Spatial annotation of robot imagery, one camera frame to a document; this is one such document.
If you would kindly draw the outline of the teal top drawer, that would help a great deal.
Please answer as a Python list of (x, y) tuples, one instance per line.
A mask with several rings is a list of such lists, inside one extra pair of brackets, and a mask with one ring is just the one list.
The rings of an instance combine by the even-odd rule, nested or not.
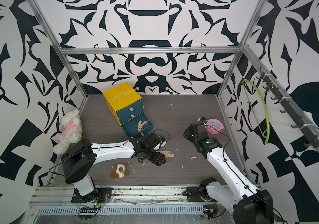
[(143, 99), (139, 99), (130, 105), (120, 109), (117, 111), (117, 116), (131, 116), (132, 114), (134, 116), (138, 116), (139, 114), (144, 112), (144, 105), (143, 105)]

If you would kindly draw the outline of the yellow drawer cabinet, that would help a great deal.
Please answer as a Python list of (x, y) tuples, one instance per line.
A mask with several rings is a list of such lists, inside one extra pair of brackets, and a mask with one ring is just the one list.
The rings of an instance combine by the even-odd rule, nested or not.
[(139, 99), (142, 99), (142, 97), (127, 82), (104, 91), (103, 95), (112, 115), (115, 117), (119, 125), (121, 124), (117, 116), (117, 111)]

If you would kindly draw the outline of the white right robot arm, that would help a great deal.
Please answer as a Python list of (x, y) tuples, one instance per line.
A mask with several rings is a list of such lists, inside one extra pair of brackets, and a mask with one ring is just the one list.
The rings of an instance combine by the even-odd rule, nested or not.
[(224, 147), (208, 135), (205, 124), (190, 124), (183, 134), (220, 173), (228, 185), (224, 189), (218, 181), (208, 178), (200, 183), (202, 198), (213, 199), (233, 216), (236, 224), (274, 223), (273, 199), (267, 190), (259, 190), (233, 164)]

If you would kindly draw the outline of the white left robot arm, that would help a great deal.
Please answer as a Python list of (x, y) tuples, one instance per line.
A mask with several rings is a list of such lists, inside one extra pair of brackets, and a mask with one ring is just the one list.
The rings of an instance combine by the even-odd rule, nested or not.
[(75, 193), (80, 197), (94, 197), (98, 191), (88, 175), (93, 165), (115, 159), (138, 158), (140, 162), (147, 159), (159, 167), (166, 163), (166, 156), (159, 152), (166, 143), (164, 137), (154, 132), (141, 138), (109, 144), (80, 140), (61, 156), (65, 182), (73, 184)]

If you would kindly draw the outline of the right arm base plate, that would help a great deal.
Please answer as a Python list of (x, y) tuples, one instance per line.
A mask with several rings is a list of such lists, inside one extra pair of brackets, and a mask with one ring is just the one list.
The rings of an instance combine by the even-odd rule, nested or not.
[(210, 202), (211, 199), (205, 187), (187, 187), (183, 192), (183, 196), (187, 197), (189, 202)]

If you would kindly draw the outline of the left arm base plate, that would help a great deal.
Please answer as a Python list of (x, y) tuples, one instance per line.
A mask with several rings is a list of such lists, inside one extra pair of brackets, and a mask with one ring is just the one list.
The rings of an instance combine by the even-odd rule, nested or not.
[(74, 189), (71, 203), (103, 203), (107, 199), (111, 199), (113, 188), (95, 188), (93, 192), (86, 196), (81, 196), (78, 189)]

